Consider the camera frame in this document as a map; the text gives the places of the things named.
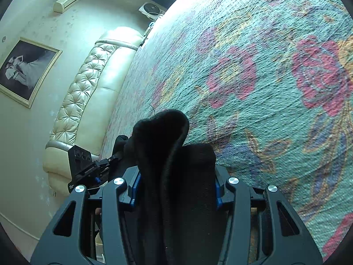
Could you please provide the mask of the black pants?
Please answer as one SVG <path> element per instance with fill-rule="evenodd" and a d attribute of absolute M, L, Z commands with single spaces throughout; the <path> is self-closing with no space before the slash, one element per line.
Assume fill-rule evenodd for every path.
<path fill-rule="evenodd" d="M 126 215 L 137 264 L 218 262 L 227 216 L 216 206 L 215 153 L 209 144 L 185 145 L 188 130 L 182 112 L 167 110 L 115 140 L 122 159 L 109 177 L 132 166 L 141 173 L 137 207 Z"/>

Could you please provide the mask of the white fan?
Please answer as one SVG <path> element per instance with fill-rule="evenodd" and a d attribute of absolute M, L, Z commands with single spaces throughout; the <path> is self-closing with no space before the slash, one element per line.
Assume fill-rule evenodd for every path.
<path fill-rule="evenodd" d="M 155 21 L 158 17 L 163 16 L 165 11 L 161 10 L 157 5 L 146 2 L 140 8 L 139 12 L 149 18 L 151 21 Z"/>

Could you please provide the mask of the framed black-white picture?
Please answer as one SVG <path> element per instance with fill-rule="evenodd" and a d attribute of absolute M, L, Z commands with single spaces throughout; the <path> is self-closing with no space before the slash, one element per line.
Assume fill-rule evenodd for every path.
<path fill-rule="evenodd" d="M 1 63 L 1 93 L 31 108 L 39 88 L 62 51 L 20 37 Z"/>

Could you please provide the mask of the cream tufted headboard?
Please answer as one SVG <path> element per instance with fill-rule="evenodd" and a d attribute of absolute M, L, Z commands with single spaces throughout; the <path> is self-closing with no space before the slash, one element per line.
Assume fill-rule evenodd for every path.
<path fill-rule="evenodd" d="M 50 188 L 68 196 L 68 150 L 77 145 L 98 160 L 120 90 L 144 37 L 129 27 L 105 32 L 69 86 L 45 146 L 43 170 Z"/>

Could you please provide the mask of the floral bedspread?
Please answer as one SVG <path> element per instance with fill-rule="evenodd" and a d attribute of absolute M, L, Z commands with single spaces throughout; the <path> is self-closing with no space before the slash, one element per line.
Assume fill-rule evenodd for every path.
<path fill-rule="evenodd" d="M 275 182 L 328 260 L 352 225 L 352 17 L 341 0 L 177 0 L 123 83 L 100 152 L 167 109 L 246 182 Z"/>

